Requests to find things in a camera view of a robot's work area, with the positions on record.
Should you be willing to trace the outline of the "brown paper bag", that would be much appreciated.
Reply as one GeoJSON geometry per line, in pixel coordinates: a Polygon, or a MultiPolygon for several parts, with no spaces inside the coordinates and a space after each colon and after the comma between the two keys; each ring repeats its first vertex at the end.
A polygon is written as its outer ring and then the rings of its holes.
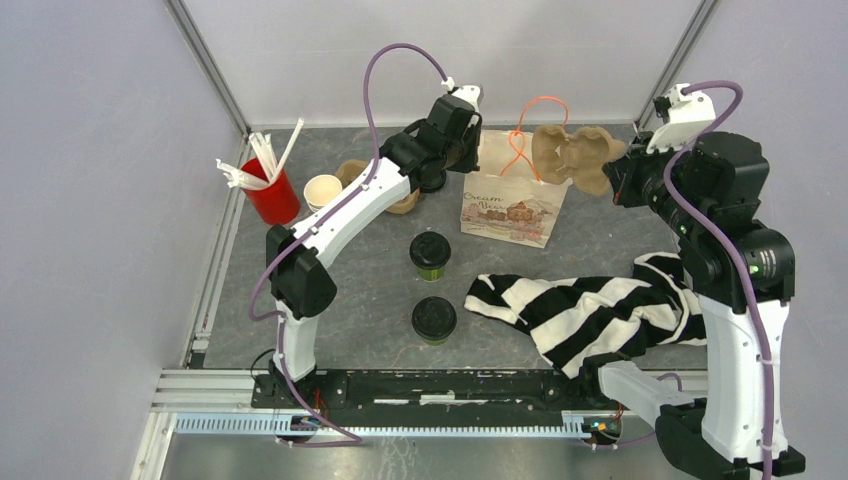
{"type": "Polygon", "coordinates": [[[566,105],[539,96],[525,105],[513,129],[481,132],[479,170],[464,180],[462,232],[533,248],[547,245],[573,181],[547,183],[533,161],[533,135],[523,131],[523,123],[531,107],[543,101],[566,105]]]}

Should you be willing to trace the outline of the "black coffee lid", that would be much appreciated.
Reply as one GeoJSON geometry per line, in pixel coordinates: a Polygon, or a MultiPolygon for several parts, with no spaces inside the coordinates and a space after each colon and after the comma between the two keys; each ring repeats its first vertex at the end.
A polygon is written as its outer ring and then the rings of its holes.
{"type": "Polygon", "coordinates": [[[409,256],[412,263],[427,270],[444,267],[451,258],[452,250],[449,241],[441,234],[425,231],[416,235],[409,246],[409,256]]]}
{"type": "Polygon", "coordinates": [[[456,310],[445,298],[426,297],[413,308],[411,324],[417,334],[419,332],[430,334],[452,333],[457,325],[456,310]]]}

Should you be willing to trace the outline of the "green paper coffee cup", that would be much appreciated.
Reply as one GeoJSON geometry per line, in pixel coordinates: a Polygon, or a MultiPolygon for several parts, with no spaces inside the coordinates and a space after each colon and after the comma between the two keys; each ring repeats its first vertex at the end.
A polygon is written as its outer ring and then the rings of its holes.
{"type": "Polygon", "coordinates": [[[437,334],[430,334],[426,332],[419,332],[418,335],[422,338],[422,340],[431,346],[439,346],[444,344],[447,339],[450,337],[450,332],[440,332],[437,334]]]}

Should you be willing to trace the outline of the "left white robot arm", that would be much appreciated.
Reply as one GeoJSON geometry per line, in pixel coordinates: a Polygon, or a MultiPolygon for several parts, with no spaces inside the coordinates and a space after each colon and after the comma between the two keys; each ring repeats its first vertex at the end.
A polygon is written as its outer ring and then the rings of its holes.
{"type": "Polygon", "coordinates": [[[329,267],[388,207],[415,191],[440,189],[449,171],[477,170],[482,97],[478,85],[442,95],[426,118],[389,137],[327,206],[290,228],[275,225],[267,232],[263,277],[278,320],[271,370],[279,377],[275,392],[288,406],[302,407],[314,394],[309,375],[316,368],[317,321],[337,294],[329,267]]]}

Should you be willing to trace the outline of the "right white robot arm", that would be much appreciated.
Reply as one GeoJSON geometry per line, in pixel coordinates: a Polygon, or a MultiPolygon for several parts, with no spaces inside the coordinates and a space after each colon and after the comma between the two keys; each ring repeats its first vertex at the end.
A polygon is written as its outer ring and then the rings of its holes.
{"type": "Polygon", "coordinates": [[[781,417],[763,413],[759,341],[778,356],[795,292],[795,255],[785,236],[756,219],[769,165],[759,143],[710,132],[683,154],[650,147],[638,134],[604,173],[616,205],[646,206],[678,236],[684,278],[702,310],[708,393],[678,392],[629,361],[604,356],[577,382],[580,400],[615,400],[651,425],[675,468],[699,479],[802,473],[806,460],[785,438],[781,417]]]}

